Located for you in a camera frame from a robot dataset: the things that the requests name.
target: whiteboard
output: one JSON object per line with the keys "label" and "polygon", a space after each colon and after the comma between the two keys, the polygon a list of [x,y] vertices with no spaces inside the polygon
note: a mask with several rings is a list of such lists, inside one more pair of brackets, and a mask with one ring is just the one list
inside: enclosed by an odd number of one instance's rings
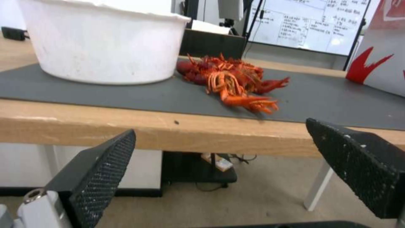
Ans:
{"label": "whiteboard", "polygon": [[[249,11],[250,28],[260,0]],[[348,56],[369,0],[264,0],[250,42]],[[264,9],[263,19],[260,11]]]}

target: metal bolt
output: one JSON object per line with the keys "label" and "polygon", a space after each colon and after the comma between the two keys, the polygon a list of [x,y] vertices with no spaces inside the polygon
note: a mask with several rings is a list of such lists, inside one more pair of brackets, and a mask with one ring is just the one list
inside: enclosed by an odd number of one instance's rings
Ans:
{"label": "metal bolt", "polygon": [[34,189],[34,190],[28,192],[24,196],[24,204],[28,204],[34,200],[37,200],[37,199],[45,196],[46,194],[47,194],[47,191],[45,191],[45,189],[43,189],[43,188]]}

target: crayfish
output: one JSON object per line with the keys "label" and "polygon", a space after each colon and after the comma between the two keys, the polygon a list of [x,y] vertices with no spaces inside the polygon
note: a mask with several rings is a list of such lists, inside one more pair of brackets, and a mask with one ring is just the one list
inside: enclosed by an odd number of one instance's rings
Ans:
{"label": "crayfish", "polygon": [[262,81],[263,69],[242,60],[225,59],[222,54],[217,57],[203,57],[196,61],[188,56],[189,61],[177,63],[177,71],[184,80],[198,85],[205,85],[206,92],[219,93],[225,105],[242,106],[252,112],[272,113],[278,110],[277,101],[261,95],[275,88],[287,86],[289,77],[282,80]]}

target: red and white banner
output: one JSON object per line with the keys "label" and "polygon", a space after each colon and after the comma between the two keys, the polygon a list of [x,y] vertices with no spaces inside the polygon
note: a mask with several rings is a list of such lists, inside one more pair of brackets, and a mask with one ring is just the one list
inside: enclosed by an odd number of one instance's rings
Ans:
{"label": "red and white banner", "polygon": [[346,78],[405,97],[405,0],[381,0]]}

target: black stand pole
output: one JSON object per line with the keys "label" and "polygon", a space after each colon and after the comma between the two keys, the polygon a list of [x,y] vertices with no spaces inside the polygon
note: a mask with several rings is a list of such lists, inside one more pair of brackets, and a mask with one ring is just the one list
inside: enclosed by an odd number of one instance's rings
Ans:
{"label": "black stand pole", "polygon": [[216,162],[215,162],[215,154],[211,153],[211,171],[212,173],[215,172],[215,168],[216,168]]}
{"label": "black stand pole", "polygon": [[263,0],[260,0],[259,5],[257,6],[256,12],[254,13],[252,23],[250,24],[249,32],[247,32],[247,34],[246,34],[245,48],[246,48],[247,42],[249,41],[250,35],[252,33],[253,25],[256,22],[256,18],[259,13],[259,9],[262,6],[262,3],[263,3]]}
{"label": "black stand pole", "polygon": [[346,59],[345,66],[343,67],[343,70],[344,70],[344,71],[346,71],[347,67],[349,66],[349,62],[350,62],[350,59],[352,58],[352,54],[353,54],[353,52],[354,52],[354,48],[356,47],[358,37],[360,36],[361,30],[363,29],[363,26],[365,26],[365,25],[366,25],[366,19],[363,18],[363,20],[361,21],[360,28],[359,28],[358,31],[357,31],[356,38],[354,39],[352,48],[350,49],[349,56],[348,56],[347,59]]}

